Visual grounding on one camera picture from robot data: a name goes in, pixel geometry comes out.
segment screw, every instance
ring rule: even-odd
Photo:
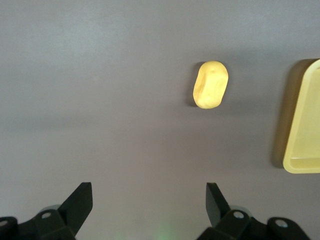
[[[237,219],[243,219],[245,217],[245,215],[243,215],[243,213],[239,211],[235,211],[233,213],[233,216],[235,216]]]
[[[8,224],[7,220],[0,221],[0,227],[3,227]]]
[[[288,227],[288,224],[282,219],[275,220],[275,224],[277,224],[280,228],[284,229]]]
[[[42,219],[46,219],[46,218],[48,218],[48,217],[50,217],[50,216],[51,216],[51,212],[46,212],[46,213],[44,213],[44,214],[41,215],[41,218],[42,218]]]

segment yellow tray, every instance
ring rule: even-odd
[[[283,166],[293,174],[320,173],[320,59],[303,75]]]

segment plastic tray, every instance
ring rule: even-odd
[[[283,166],[294,174],[320,173],[320,59],[303,75]]]

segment gray surface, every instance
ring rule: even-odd
[[[320,174],[272,164],[287,76],[320,57],[320,2],[0,2],[0,216],[21,221],[91,181],[79,240],[194,240],[206,182],[260,221],[320,238]],[[199,63],[229,71],[192,103]]]

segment yellow object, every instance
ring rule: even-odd
[[[202,109],[212,109],[220,105],[228,83],[226,67],[218,61],[207,61],[199,69],[193,99]]]
[[[320,173],[320,59],[303,75],[283,166],[293,174]]]

